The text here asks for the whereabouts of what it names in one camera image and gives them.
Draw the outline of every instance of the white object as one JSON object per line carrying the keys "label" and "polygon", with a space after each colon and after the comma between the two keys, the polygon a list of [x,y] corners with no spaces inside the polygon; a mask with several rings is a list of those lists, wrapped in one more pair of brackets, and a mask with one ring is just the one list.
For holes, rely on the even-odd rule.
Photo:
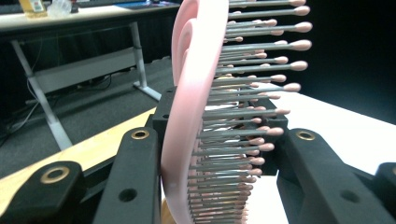
{"label": "white object", "polygon": [[48,7],[48,15],[52,18],[65,17],[72,10],[72,2],[70,0],[53,0]]}

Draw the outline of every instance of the hairbrush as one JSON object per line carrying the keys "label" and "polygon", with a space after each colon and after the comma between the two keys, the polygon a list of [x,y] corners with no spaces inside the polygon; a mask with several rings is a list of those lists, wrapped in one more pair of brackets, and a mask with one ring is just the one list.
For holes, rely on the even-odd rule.
{"label": "hairbrush", "polygon": [[305,0],[185,0],[181,4],[172,37],[177,90],[161,161],[163,189],[176,223],[247,222],[246,201],[255,175],[262,174],[254,167],[264,163],[258,155],[274,149],[266,137],[283,133],[281,128],[262,125],[263,121],[290,112],[251,103],[278,99],[277,91],[300,89],[297,83],[273,85],[286,77],[266,72],[307,67],[303,61],[288,63],[287,57],[268,55],[272,50],[307,50],[311,42],[246,44],[244,39],[308,32],[309,22],[277,25],[273,19],[304,16],[310,10],[304,4]]}

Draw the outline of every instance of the table surface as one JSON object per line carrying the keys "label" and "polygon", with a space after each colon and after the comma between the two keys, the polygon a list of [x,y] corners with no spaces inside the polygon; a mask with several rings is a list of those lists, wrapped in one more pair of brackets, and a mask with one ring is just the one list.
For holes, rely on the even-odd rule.
{"label": "table surface", "polygon": [[62,18],[28,19],[23,13],[0,16],[0,41],[32,38],[34,36],[73,34],[84,29],[99,30],[107,27],[125,26],[132,21],[142,21],[153,16],[176,15],[179,4],[163,7],[128,9],[124,7],[79,8]]}
{"label": "table surface", "polygon": [[[300,93],[281,92],[274,101],[279,108],[289,108],[289,129],[305,128],[319,133],[347,164],[374,174],[377,166],[396,161],[396,126],[377,119],[329,105]],[[150,110],[103,133],[61,151],[13,175],[0,179],[0,214],[13,194],[38,168],[54,161],[77,161],[84,170],[116,154],[122,135],[144,126]],[[276,188],[276,178],[264,176],[255,184],[248,201],[248,223],[288,223]]]}

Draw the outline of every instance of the pink plastic handle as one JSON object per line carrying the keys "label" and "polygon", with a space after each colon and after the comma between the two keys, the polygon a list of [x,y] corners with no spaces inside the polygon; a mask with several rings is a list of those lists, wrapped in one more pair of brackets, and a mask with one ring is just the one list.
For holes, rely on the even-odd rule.
{"label": "pink plastic handle", "polygon": [[228,0],[185,0],[177,14],[172,40],[177,92],[163,142],[162,175],[169,209],[179,224],[193,223],[187,177],[227,19]]}

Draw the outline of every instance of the table leg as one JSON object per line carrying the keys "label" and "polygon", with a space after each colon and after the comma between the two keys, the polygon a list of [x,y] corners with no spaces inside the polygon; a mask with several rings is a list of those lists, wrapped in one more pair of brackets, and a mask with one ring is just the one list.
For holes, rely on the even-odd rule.
{"label": "table leg", "polygon": [[134,41],[134,59],[136,61],[137,71],[140,74],[139,81],[134,83],[134,86],[137,87],[142,92],[146,93],[147,95],[151,96],[157,101],[160,101],[161,95],[150,88],[146,81],[146,71],[145,71],[145,64],[143,61],[143,53],[142,53],[142,46],[140,45],[140,37],[139,37],[139,30],[137,28],[137,22],[132,22],[130,24],[131,31],[132,31],[132,39]]}
{"label": "table leg", "polygon": [[47,123],[49,125],[50,130],[52,131],[52,134],[56,140],[56,143],[58,144],[59,148],[61,150],[64,150],[68,147],[72,146],[72,143],[67,136],[66,131],[64,130],[64,127],[62,126],[61,122],[58,120],[56,115],[53,113],[52,109],[50,108],[50,104],[47,101],[47,97],[44,94],[44,92],[41,90],[40,85],[35,78],[35,74],[32,71],[32,68],[30,67],[29,63],[26,60],[25,55],[23,54],[23,51],[21,50],[21,46],[18,43],[17,40],[12,40],[11,41],[12,47],[14,48],[15,52],[17,53],[17,56],[22,64],[23,70],[26,73],[26,76],[29,80],[29,83],[32,86],[33,91],[35,92],[35,96],[37,98],[37,101],[41,104],[47,118]]}

